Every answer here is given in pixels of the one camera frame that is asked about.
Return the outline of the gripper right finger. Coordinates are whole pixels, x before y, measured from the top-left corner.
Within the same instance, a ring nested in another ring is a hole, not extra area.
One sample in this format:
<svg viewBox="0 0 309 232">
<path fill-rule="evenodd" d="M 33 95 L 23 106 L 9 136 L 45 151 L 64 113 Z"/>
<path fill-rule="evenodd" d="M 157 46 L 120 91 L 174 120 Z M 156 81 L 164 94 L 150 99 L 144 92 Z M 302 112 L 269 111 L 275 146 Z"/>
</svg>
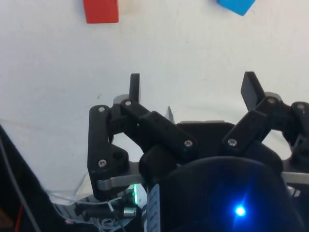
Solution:
<svg viewBox="0 0 309 232">
<path fill-rule="evenodd" d="M 254 72 L 245 72 L 241 95 L 247 114 L 225 136 L 223 144 L 228 153 L 256 160 L 271 167 L 283 166 L 283 161 L 262 141 L 272 131 L 282 132 L 292 154 L 287 162 L 293 167 L 309 165 L 309 104 L 282 100 L 264 92 Z"/>
</svg>

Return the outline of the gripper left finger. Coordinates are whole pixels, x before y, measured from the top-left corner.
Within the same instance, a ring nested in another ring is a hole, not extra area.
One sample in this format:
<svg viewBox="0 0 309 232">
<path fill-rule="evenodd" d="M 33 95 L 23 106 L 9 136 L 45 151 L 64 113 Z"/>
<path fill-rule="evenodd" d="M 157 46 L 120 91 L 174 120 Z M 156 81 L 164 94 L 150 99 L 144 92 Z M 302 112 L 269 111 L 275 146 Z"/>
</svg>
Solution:
<svg viewBox="0 0 309 232">
<path fill-rule="evenodd" d="M 130 77 L 129 93 L 113 106 L 96 105 L 89 111 L 87 168 L 93 194 L 103 201 L 132 184 L 151 188 L 178 165 L 197 158 L 197 140 L 156 111 L 140 104 L 140 75 Z M 124 149 L 113 144 L 123 133 L 143 155 L 131 162 Z"/>
</svg>

